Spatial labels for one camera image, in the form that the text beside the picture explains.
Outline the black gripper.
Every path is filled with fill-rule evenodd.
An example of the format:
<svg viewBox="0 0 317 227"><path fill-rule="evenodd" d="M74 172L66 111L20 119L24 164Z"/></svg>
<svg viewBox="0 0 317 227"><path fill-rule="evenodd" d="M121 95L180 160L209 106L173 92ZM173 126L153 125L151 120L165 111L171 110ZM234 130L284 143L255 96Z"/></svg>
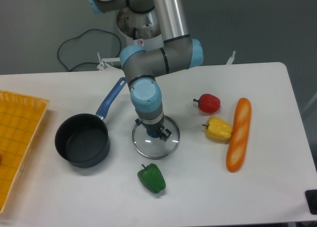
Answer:
<svg viewBox="0 0 317 227"><path fill-rule="evenodd" d="M144 113L137 111L138 118L135 120L136 125L142 125L145 127L147 134L151 137L159 137L160 140L167 141L172 132L164 128L164 113L160 112L152 112L152 113Z"/></svg>

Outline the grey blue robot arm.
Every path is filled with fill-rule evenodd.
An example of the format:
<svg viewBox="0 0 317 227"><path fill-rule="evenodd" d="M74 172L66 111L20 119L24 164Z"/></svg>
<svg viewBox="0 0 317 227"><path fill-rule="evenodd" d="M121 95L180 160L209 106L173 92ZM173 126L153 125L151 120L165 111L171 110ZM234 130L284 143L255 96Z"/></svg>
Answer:
<svg viewBox="0 0 317 227"><path fill-rule="evenodd" d="M199 66L204 54L192 39L181 0L89 0L95 13L118 10L117 27L128 41L120 52L121 68L147 134L167 140L162 95L155 78Z"/></svg>

